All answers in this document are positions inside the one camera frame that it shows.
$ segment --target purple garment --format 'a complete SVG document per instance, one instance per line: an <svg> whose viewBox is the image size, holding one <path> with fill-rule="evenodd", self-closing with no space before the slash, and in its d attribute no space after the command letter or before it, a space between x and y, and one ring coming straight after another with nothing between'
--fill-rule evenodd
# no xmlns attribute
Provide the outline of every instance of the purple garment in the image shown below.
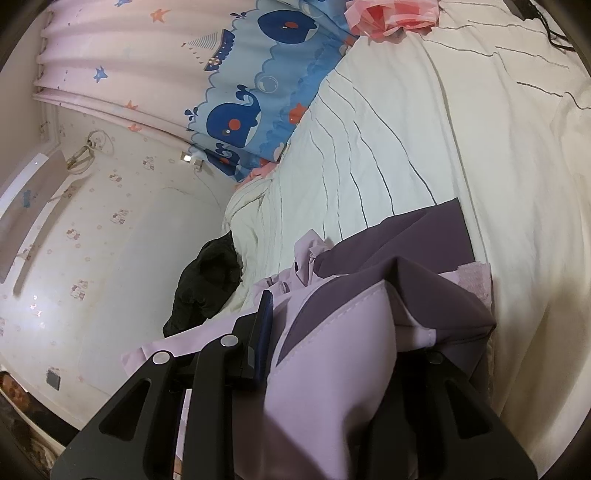
<svg viewBox="0 0 591 480"><path fill-rule="evenodd" d="M447 265L455 269L456 261L473 261L471 249L462 252L457 247L466 246L461 210L454 217L451 202L426 210L413 217L414 223L407 221L409 216L400 216L406 223L397 235L405 239L398 245L411 245L410 232L415 232L420 238L414 243L423 242L426 263L435 270ZM445 224L432 215L434 210L443 212ZM347 250L337 245L317 256L325 246L309 232L298 242L298 268L271 279L275 285L288 285L289 291L274 294L267 387L254 395L236 393L233 399L235 469L243 479L350 478L348 440L374 416L397 352L435 346L469 375L482 357L482 342L495 325L488 308L473 293L438 275L442 272L421 266L416 256L414 261L398 256L391 248L396 242L389 241L395 239L382 236L397 218L339 244L346 242L349 252L361 255L354 258L349 253L347 272L326 278L313 275L320 258L322 268L327 268ZM372 239L369 231L379 238ZM458 243L451 241L454 234ZM438 235L447 243L437 241ZM371 248L363 248L365 241ZM445 257L446 245L452 249L450 260L436 260L428 251L434 248ZM377 251L384 255L377 257ZM131 352L123 359L126 372L131 375L159 350L175 356L200 351L230 333L239 316L254 310L229 314ZM178 454L183 434L181 424Z"/></svg>

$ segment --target black cloth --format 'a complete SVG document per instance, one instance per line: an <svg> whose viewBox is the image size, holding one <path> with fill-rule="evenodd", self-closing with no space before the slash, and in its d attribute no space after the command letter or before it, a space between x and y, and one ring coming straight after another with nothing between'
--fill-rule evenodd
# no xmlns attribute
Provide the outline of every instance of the black cloth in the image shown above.
<svg viewBox="0 0 591 480"><path fill-rule="evenodd" d="M238 288L242 270L232 232L207 242L181 274L165 337L201 325L219 312Z"/></svg>

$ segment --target bed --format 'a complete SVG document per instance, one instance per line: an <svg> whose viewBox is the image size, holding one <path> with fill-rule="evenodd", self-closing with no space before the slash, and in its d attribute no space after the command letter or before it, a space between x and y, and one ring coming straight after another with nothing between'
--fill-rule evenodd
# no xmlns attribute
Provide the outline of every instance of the bed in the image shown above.
<svg viewBox="0 0 591 480"><path fill-rule="evenodd" d="M591 80L501 0L440 8L426 35L357 41L280 166L235 193L224 228L243 281L222 313L310 228L337 243L458 197L493 272L492 405L542 475L591 405Z"/></svg>

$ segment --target wall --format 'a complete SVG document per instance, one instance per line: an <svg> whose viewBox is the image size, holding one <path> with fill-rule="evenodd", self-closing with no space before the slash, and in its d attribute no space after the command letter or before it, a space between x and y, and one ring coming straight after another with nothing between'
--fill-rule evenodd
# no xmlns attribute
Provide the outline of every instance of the wall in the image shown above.
<svg viewBox="0 0 591 480"><path fill-rule="evenodd" d="M209 205L221 226L235 185L210 164L196 171L180 160L180 151L59 108L66 158L96 129L108 134L113 156L97 153L88 171L67 179L0 285L0 363L43 404L77 427L84 426L108 398L85 381L79 358L96 306L105 301L105 284L128 251L142 214L161 189L173 187ZM187 241L195 243L193 238ZM142 280L128 287L141 289ZM47 384L48 369L59 372L59 390Z"/></svg>
<svg viewBox="0 0 591 480"><path fill-rule="evenodd" d="M41 105L33 100L33 81L46 18L42 14L31 24L0 72L0 194L41 141Z"/></svg>

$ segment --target pink plastic bag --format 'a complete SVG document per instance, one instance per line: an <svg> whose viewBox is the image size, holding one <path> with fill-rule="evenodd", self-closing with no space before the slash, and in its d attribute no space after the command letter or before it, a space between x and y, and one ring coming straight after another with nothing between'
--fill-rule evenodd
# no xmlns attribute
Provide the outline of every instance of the pink plastic bag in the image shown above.
<svg viewBox="0 0 591 480"><path fill-rule="evenodd" d="M399 28L432 27L439 18L437 0L352 0L346 6L351 33L374 40L392 35Z"/></svg>

